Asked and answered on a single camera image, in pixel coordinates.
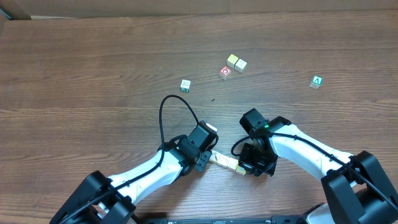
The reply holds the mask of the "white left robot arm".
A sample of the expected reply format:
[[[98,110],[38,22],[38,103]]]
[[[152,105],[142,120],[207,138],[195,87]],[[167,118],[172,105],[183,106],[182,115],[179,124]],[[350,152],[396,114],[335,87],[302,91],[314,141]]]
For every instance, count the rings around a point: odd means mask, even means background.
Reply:
[[[193,169],[202,171],[217,140],[217,129],[200,121],[188,136],[173,138],[152,159],[127,172],[106,177],[94,171],[69,196],[51,223],[133,221],[136,205],[149,194]]]

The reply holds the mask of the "yellow wooden block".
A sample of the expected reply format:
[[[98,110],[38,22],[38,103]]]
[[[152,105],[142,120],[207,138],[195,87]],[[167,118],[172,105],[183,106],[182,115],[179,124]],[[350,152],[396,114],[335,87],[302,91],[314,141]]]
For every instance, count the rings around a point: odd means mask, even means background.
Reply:
[[[227,168],[229,170],[232,170],[233,172],[236,171],[237,167],[239,165],[239,161],[234,159],[234,158],[228,158],[228,164],[227,164]]]

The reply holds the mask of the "red W wooden block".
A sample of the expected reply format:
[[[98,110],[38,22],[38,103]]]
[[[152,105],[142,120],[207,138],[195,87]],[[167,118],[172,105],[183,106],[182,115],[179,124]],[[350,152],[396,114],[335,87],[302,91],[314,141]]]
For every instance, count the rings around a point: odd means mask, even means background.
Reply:
[[[229,164],[229,157],[220,154],[218,156],[218,165],[222,166],[222,167],[228,167]]]

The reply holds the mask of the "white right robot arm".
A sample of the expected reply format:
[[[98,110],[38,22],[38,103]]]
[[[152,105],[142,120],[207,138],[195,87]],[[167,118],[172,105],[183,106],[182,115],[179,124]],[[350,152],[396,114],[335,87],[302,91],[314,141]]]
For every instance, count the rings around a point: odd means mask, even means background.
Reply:
[[[288,119],[268,120],[255,108],[244,113],[239,123],[247,137],[240,140],[244,146],[237,156],[249,173],[273,175],[278,158],[285,158],[321,182],[326,203],[310,209],[301,223],[397,221],[397,192],[370,152],[352,155],[333,149]]]

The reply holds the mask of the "plain wooden block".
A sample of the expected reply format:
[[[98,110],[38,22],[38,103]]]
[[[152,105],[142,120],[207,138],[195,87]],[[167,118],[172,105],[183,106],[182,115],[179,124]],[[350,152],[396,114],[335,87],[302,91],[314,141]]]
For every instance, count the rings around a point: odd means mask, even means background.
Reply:
[[[245,175],[246,174],[246,170],[243,167],[241,167],[241,166],[237,166],[236,170],[235,170],[235,173],[238,173],[238,174],[241,174],[241,175]]]

